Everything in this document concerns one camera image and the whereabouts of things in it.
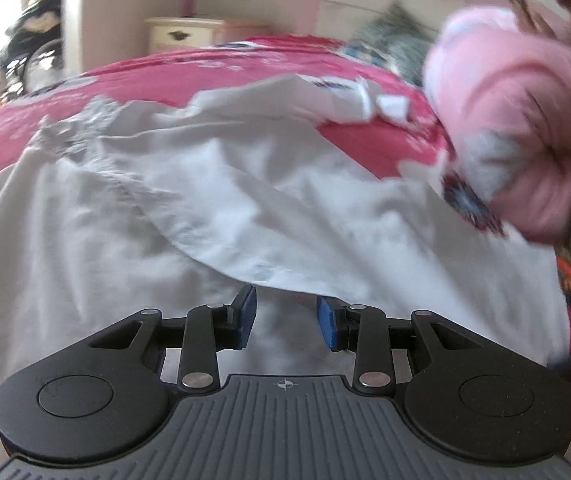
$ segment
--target metal pin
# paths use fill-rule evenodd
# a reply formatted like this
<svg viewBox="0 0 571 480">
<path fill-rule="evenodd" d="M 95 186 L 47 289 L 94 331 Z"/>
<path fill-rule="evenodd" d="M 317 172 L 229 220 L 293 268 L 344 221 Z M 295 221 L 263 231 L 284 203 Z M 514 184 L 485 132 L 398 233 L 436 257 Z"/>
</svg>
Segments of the metal pin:
<svg viewBox="0 0 571 480">
<path fill-rule="evenodd" d="M 183 385 L 188 388 L 198 389 L 207 388 L 214 383 L 214 378 L 210 374 L 204 372 L 192 372 L 183 377 Z"/>
<path fill-rule="evenodd" d="M 383 372 L 366 372 L 359 377 L 359 382 L 367 388 L 382 388 L 390 384 L 392 379 Z"/>
</svg>

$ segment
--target ridged surface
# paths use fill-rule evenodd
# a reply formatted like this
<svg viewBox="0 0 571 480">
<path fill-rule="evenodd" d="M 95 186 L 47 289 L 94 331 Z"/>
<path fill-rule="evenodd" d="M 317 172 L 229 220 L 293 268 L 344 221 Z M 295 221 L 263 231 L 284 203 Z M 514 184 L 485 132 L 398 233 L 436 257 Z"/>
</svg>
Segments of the ridged surface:
<svg viewBox="0 0 571 480">
<path fill-rule="evenodd" d="M 119 460 L 49 469 L 11 460 L 0 480 L 561 480 L 560 458 L 517 468 L 472 465 L 419 440 L 385 399 L 339 377 L 232 376 L 182 400 L 166 426 Z"/>
</svg>

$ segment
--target blue gripper pad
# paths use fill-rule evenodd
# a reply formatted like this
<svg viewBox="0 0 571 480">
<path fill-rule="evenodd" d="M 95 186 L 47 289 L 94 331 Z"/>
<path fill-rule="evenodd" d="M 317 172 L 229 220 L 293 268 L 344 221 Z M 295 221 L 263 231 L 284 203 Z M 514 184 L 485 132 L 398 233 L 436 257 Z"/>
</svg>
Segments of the blue gripper pad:
<svg viewBox="0 0 571 480">
<path fill-rule="evenodd" d="M 342 350 L 342 348 L 339 348 L 337 317 L 327 298 L 317 298 L 317 320 L 326 346 L 332 352 Z"/>
<path fill-rule="evenodd" d="M 241 348 L 245 348 L 248 345 L 249 333 L 252 331 L 254 318 L 256 318 L 256 289 L 252 287 L 240 309 L 238 318 L 238 335 Z"/>
</svg>

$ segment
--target pillow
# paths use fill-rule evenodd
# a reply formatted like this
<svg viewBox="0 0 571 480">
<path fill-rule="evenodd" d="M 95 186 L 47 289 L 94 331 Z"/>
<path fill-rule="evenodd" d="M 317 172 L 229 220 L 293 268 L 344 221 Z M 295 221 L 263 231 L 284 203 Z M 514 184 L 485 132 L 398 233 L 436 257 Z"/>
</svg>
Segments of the pillow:
<svg viewBox="0 0 571 480">
<path fill-rule="evenodd" d="M 417 87 L 423 86 L 423 65 L 432 41 L 405 8 L 395 1 L 384 14 L 364 27 L 341 53 L 370 62 Z"/>
</svg>

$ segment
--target nightstand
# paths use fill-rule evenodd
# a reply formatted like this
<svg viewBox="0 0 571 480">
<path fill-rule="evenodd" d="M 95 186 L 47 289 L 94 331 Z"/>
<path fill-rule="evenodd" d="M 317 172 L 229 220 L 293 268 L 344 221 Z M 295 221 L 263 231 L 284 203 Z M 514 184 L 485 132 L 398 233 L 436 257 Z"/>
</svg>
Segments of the nightstand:
<svg viewBox="0 0 571 480">
<path fill-rule="evenodd" d="M 270 35 L 270 26 L 255 20 L 148 18 L 145 21 L 150 25 L 149 54 Z"/>
</svg>

